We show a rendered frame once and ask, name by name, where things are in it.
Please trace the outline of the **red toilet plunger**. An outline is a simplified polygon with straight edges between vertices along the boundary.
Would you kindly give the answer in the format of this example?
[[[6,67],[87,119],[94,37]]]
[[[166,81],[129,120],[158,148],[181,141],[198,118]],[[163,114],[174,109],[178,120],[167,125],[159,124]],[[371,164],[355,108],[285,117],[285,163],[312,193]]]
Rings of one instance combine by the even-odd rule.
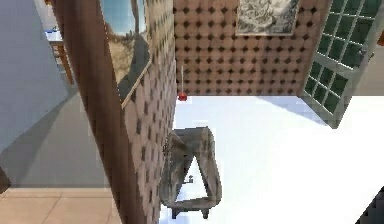
[[[187,94],[184,91],[184,66],[181,66],[180,74],[181,74],[181,81],[180,81],[181,88],[180,88],[180,92],[178,93],[178,100],[185,102],[187,100]]]

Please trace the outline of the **brown wooden shelf unit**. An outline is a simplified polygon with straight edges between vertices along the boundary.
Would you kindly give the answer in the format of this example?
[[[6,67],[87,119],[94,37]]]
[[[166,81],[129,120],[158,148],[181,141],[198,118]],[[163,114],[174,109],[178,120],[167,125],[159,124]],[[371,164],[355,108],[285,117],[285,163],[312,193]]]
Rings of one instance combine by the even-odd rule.
[[[45,30],[45,35],[52,49],[55,60],[60,60],[69,84],[73,85],[74,78],[73,78],[71,67],[67,58],[64,41],[61,37],[60,32],[58,30],[50,29],[50,30]]]

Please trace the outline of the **white glass pane door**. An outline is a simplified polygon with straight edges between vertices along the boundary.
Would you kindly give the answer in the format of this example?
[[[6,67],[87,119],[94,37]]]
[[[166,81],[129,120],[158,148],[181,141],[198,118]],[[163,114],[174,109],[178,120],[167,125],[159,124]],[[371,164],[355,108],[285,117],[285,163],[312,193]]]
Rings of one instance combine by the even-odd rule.
[[[301,99],[336,129],[384,29],[384,0],[331,0]]]

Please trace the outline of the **framed landscape wall picture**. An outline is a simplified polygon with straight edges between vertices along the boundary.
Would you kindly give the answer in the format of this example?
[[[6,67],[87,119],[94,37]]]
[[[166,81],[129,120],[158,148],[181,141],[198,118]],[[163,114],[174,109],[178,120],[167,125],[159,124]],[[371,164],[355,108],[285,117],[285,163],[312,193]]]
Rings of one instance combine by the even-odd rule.
[[[151,60],[145,3],[146,0],[100,0],[122,108]]]

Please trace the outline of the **grey framed wall picture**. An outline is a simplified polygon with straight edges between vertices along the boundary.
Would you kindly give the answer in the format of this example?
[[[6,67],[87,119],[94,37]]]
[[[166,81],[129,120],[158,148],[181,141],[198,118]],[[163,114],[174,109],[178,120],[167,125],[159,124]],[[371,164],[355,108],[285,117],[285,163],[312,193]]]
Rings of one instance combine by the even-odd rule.
[[[239,0],[237,36],[291,36],[301,0]]]

